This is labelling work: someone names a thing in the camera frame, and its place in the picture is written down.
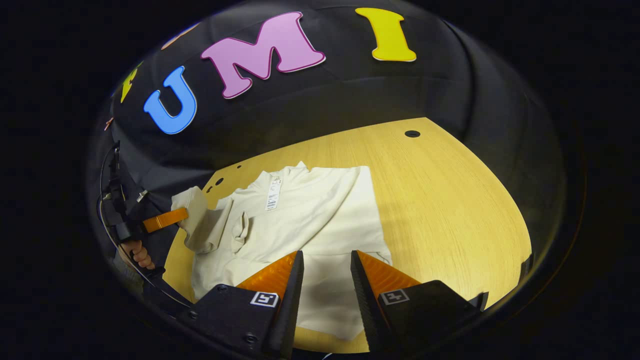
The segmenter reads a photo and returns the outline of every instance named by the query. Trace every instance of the human hand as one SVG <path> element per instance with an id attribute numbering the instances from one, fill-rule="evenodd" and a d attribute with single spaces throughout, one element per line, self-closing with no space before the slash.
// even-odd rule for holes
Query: human hand
<path id="1" fill-rule="evenodd" d="M 128 253 L 133 251 L 133 260 L 138 262 L 138 265 L 142 268 L 148 268 L 149 270 L 153 270 L 156 268 L 156 265 L 151 261 L 151 257 L 149 256 L 147 250 L 144 246 L 142 246 L 142 241 L 140 240 L 131 240 L 125 243 L 122 243 L 122 248 L 118 247 L 118 253 L 122 260 L 124 260 L 125 264 L 129 267 L 131 264 L 127 259 L 129 258 Z"/>

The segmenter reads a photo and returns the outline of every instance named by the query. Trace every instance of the letter m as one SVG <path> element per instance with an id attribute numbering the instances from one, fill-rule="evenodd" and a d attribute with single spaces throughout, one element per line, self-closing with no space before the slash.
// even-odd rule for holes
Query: letter m
<path id="1" fill-rule="evenodd" d="M 271 74 L 273 49 L 280 62 L 280 72 L 293 72 L 317 65 L 326 58 L 316 51 L 300 27 L 301 12 L 290 12 L 265 21 L 255 44 L 224 38 L 206 49 L 201 58 L 209 58 L 218 70 L 225 89 L 222 96 L 231 99 L 249 90 L 251 79 L 240 76 L 241 67 L 263 80 Z"/>

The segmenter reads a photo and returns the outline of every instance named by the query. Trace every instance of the barcode label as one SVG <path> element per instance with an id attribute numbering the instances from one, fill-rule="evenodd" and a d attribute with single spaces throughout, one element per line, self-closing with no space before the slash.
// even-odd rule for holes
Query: barcode label
<path id="1" fill-rule="evenodd" d="M 267 194 L 267 204 L 264 207 L 266 211 L 273 210 L 278 207 L 278 199 L 280 198 L 280 185 L 282 184 L 282 179 L 276 176 L 269 186 L 269 192 Z"/>

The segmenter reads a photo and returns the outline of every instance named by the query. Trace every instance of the white garment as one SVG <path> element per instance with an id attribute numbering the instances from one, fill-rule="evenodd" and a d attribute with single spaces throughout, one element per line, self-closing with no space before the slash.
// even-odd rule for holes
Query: white garment
<path id="1" fill-rule="evenodd" d="M 267 211 L 274 179 L 282 181 L 279 199 Z M 191 284 L 197 299 L 219 283 L 238 285 L 302 250 L 305 273 L 297 326 L 344 340 L 362 331 L 351 251 L 392 264 L 368 167 L 309 171 L 301 161 L 278 172 L 263 171 L 247 189 L 220 199 L 215 210 L 202 209 L 206 201 L 198 197 L 204 194 L 194 187 L 172 198 L 172 209 L 185 207 L 189 213 L 190 223 L 179 225 L 189 234 L 185 245 L 196 252 Z"/>

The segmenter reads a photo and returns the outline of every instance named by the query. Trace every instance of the wooden table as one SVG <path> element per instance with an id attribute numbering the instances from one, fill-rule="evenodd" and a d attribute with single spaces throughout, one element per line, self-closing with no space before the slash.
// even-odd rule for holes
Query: wooden table
<path id="1" fill-rule="evenodd" d="M 408 137 L 408 130 L 420 136 Z M 487 307 L 518 284 L 531 241 L 516 204 L 480 159 L 427 118 L 342 131 L 220 169 L 203 189 L 209 208 L 236 188 L 246 188 L 263 170 L 299 161 L 309 169 L 369 166 L 385 241 L 398 270 L 421 282 L 441 280 L 467 300 L 488 291 Z M 193 253 L 184 236 L 179 230 L 163 278 L 194 301 Z M 369 349 L 364 331 L 353 341 L 341 341 L 299 327 L 294 346 L 334 353 Z"/>

